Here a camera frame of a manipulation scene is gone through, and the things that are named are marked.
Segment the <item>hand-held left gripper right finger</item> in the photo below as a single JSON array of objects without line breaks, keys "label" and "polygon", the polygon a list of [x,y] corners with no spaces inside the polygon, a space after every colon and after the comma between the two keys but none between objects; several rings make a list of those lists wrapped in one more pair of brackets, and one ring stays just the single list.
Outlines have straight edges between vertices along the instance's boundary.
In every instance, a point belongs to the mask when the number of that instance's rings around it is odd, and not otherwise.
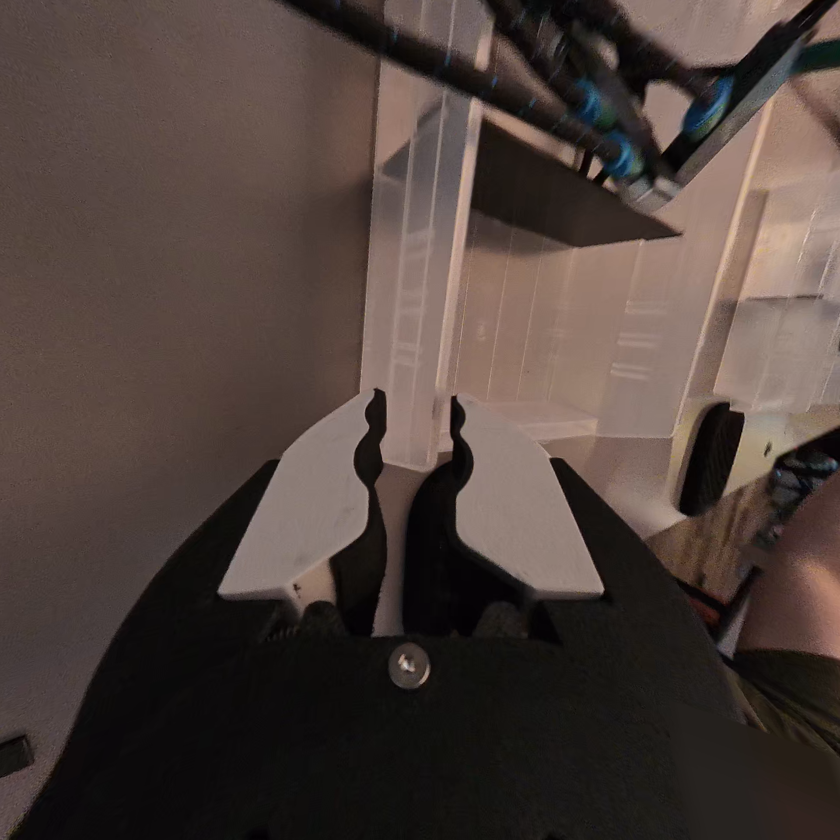
[{"label": "hand-held left gripper right finger", "polygon": [[402,624],[472,635],[487,608],[605,591],[544,448],[466,394],[451,397],[448,462],[416,492],[406,522]]}]

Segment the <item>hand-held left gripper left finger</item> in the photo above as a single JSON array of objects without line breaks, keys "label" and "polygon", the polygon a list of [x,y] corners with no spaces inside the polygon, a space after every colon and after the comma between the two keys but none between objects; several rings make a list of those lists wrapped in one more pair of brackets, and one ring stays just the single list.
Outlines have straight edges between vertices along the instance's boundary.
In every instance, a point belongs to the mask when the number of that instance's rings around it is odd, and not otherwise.
[{"label": "hand-held left gripper left finger", "polygon": [[280,457],[217,594],[279,602],[301,619],[336,607],[351,634],[371,634],[387,564],[375,484],[386,397],[363,392],[302,434]]}]

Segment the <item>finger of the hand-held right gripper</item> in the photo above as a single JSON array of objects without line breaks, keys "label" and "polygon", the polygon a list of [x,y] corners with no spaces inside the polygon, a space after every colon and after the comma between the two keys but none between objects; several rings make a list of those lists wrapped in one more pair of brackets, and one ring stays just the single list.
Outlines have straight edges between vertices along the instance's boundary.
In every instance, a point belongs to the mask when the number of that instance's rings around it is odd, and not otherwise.
[{"label": "finger of the hand-held right gripper", "polygon": [[734,65],[706,69],[710,102],[693,101],[660,160],[665,173],[628,185],[628,203],[651,214],[670,203],[795,77],[828,72],[828,41],[817,25],[775,25]]}]

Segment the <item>clear plastic box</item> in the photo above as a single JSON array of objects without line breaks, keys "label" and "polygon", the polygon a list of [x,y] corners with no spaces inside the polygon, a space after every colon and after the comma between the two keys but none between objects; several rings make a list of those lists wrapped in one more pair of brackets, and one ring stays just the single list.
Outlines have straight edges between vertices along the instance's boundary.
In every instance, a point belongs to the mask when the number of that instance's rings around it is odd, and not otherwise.
[{"label": "clear plastic box", "polygon": [[[361,388],[386,393],[385,461],[431,469],[461,392],[540,441],[671,436],[770,102],[641,213],[579,171],[582,151],[383,63]],[[682,236],[574,248],[472,210],[484,120]]]}]

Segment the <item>black HDMI cable green plug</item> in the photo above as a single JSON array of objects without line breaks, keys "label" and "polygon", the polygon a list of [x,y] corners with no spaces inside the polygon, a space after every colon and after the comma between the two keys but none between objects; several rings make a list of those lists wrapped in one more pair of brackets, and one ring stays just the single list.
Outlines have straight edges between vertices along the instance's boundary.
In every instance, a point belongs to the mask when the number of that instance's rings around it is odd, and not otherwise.
[{"label": "black HDMI cable green plug", "polygon": [[[692,102],[710,102],[706,69],[727,66],[687,65],[638,29],[617,2],[484,2],[493,34],[511,43],[536,81],[516,80],[512,70],[479,69],[457,50],[352,2],[282,4],[355,46],[582,150],[602,165],[595,182],[613,182],[625,203],[630,182],[665,173],[660,156]],[[809,2],[775,25],[818,27],[837,5]]]}]

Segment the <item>person's leg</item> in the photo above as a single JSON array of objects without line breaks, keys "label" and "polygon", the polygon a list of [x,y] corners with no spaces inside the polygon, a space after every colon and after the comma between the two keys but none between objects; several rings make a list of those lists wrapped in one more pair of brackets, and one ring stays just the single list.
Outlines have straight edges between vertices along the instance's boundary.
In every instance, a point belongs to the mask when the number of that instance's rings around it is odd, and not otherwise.
[{"label": "person's leg", "polygon": [[839,659],[839,496],[831,480],[787,522],[752,591],[738,650]]}]

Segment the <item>olive green clothing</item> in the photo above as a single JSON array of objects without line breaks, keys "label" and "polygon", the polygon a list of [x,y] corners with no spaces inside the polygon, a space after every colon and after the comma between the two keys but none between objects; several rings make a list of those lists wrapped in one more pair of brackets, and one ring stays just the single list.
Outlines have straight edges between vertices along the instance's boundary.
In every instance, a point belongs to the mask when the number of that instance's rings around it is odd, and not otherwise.
[{"label": "olive green clothing", "polygon": [[839,755],[839,662],[789,650],[738,652],[731,691],[748,725]]}]

